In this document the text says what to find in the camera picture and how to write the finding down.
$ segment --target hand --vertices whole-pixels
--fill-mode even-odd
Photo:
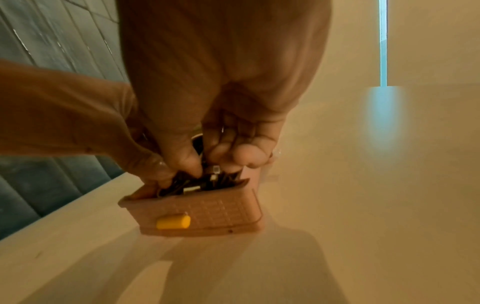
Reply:
[[[140,119],[168,166],[200,176],[190,131],[226,171],[265,164],[320,63],[330,0],[118,0]]]
[[[105,154],[147,183],[168,187],[169,169],[145,139],[126,83],[0,61],[0,154]]]

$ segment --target yellow cap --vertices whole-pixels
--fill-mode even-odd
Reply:
[[[156,220],[156,228],[161,229],[187,229],[190,227],[191,218],[186,214],[166,215]]]

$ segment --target table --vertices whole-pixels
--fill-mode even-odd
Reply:
[[[266,229],[141,236],[125,174],[0,242],[2,303],[479,303],[480,86],[372,88],[290,115]]]

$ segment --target tiled wall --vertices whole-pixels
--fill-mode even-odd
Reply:
[[[115,0],[0,0],[0,58],[127,81]],[[0,239],[122,173],[108,157],[0,156]]]

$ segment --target yellow plug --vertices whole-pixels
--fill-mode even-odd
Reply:
[[[156,228],[162,229],[187,229],[192,219],[186,214],[166,215],[156,220]]]

